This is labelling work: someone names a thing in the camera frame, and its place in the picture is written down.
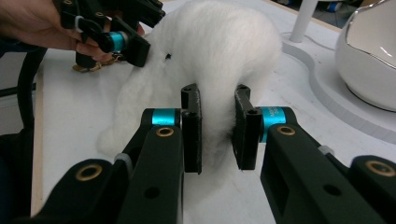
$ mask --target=white fur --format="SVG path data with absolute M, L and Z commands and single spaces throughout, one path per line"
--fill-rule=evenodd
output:
M 215 167 L 230 146 L 233 93 L 240 83 L 262 98 L 266 78 L 281 52 L 274 25 L 259 11 L 219 1 L 192 1 L 167 14 L 147 36 L 148 61 L 122 86 L 114 125 L 99 149 L 121 152 L 145 108 L 180 108 L 180 89 L 197 83 L 202 100 L 203 163 Z

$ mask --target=finger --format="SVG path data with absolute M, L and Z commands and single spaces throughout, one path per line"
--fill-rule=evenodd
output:
M 143 27 L 140 24 L 137 26 L 137 33 L 139 35 L 144 35 L 145 34 L 145 30 L 143 29 Z
M 106 20 L 106 21 L 105 21 L 104 31 L 105 31 L 105 32 L 109 32 L 109 31 L 110 31 L 110 28 L 111 28 L 111 21 Z
M 107 53 L 105 55 L 102 56 L 96 56 L 96 57 L 92 57 L 95 61 L 97 62 L 101 62 L 101 63 L 105 63 L 110 61 L 110 59 L 112 59 L 112 54 L 111 53 Z
M 62 27 L 61 16 L 59 15 L 55 6 L 48 7 L 45 16 L 45 19 L 49 21 L 58 31 L 78 41 L 82 41 L 81 33 L 79 33 L 76 29 L 64 29 Z M 98 46 L 98 44 L 90 38 L 88 38 L 85 43 L 96 47 Z
M 95 47 L 95 46 L 92 46 L 89 44 L 83 44 L 81 42 L 79 42 L 77 44 L 76 51 L 78 53 L 85 54 L 85 55 L 92 56 L 92 57 L 101 57 L 106 54 L 106 53 L 102 52 L 102 50 L 99 49 L 98 47 Z

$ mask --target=black cable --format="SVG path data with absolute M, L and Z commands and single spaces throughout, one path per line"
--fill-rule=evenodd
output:
M 23 60 L 17 87 L 18 106 L 23 128 L 33 129 L 35 127 L 32 99 L 33 81 L 46 52 L 47 49 L 39 48 L 36 51 L 27 53 Z

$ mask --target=white table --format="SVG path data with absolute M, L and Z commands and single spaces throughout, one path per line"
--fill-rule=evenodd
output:
M 169 12 L 183 2 L 166 2 L 164 10 Z M 296 13 L 272 2 L 238 2 L 267 14 L 284 36 L 284 41 L 289 42 L 288 32 L 292 30 Z M 306 31 L 306 35 L 330 49 L 334 49 L 338 34 L 337 28 L 318 21 L 311 22 Z M 293 46 L 308 49 L 316 62 L 324 64 L 323 71 L 339 78 L 333 65 L 333 51 L 326 51 L 309 39 Z M 92 74 L 80 74 L 72 70 L 74 57 L 74 52 L 50 49 L 38 75 L 34 213 L 57 181 L 77 162 L 91 158 L 112 161 L 97 152 L 95 143 L 99 132 L 112 121 L 118 90 L 132 66 L 124 63 L 104 67 Z M 260 105 L 290 106 L 302 127 L 321 144 L 334 149 L 336 157 L 345 165 L 363 154 L 396 161 L 395 145 L 362 133 L 329 112 L 311 91 L 309 76 L 309 69 L 302 61 L 283 54 Z M 233 154 L 229 153 L 226 163 L 234 163 L 234 166 L 229 166 L 224 184 L 198 204 L 185 203 L 185 223 L 275 223 L 260 182 L 263 153 L 264 146 L 261 145 L 257 168 L 253 172 L 238 171 Z M 185 174 L 185 178 L 184 194 L 189 197 L 193 194 L 191 183 L 205 181 L 205 174 L 199 177 Z

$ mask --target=gray floor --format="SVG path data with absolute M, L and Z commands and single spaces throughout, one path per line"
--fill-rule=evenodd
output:
M 301 0 L 293 0 L 288 6 L 298 10 Z M 356 7 L 343 3 L 336 12 L 329 12 L 329 3 L 319 2 L 314 18 L 342 28 Z M 15 87 L 23 60 L 23 53 L 7 53 L 0 60 L 0 90 Z M 22 128 L 21 118 L 15 96 L 0 97 L 0 135 L 17 133 Z
M 292 8 L 296 11 L 299 10 L 302 0 L 291 0 L 291 3 L 286 7 Z M 335 12 L 330 12 L 328 10 L 330 2 L 318 2 L 317 8 L 314 12 L 313 17 L 329 23 L 338 28 L 343 28 L 347 23 L 347 20 L 352 15 L 352 13 L 356 10 L 357 7 L 349 5 L 345 2 L 339 3 L 340 7 Z
M 0 59 L 0 90 L 17 86 L 25 53 L 7 53 Z M 0 97 L 0 135 L 18 133 L 22 128 L 15 95 Z

